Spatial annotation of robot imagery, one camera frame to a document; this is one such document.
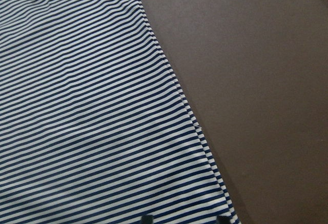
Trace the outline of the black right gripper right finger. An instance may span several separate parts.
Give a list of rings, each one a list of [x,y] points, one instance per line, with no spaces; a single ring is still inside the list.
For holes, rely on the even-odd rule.
[[[228,216],[216,216],[216,223],[217,224],[230,224],[230,218]]]

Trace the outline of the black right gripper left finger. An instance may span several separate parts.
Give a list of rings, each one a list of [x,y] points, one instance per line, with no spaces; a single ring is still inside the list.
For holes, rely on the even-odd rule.
[[[140,220],[141,224],[153,224],[154,223],[154,217],[153,215],[143,215]]]

